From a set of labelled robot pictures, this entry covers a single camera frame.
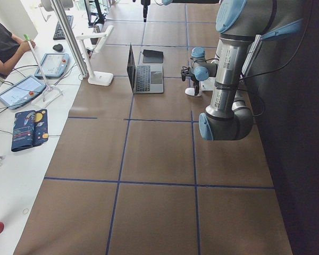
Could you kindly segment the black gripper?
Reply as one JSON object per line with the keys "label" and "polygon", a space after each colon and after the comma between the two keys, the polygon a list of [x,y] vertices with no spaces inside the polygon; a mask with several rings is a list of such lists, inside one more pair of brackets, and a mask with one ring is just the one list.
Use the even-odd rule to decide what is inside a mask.
{"label": "black gripper", "polygon": [[143,22],[147,22],[147,7],[149,6],[149,0],[141,0],[143,5]]}
{"label": "black gripper", "polygon": [[195,76],[192,76],[191,80],[193,81],[193,85],[194,85],[194,95],[198,96],[199,95],[199,81],[195,78]]}

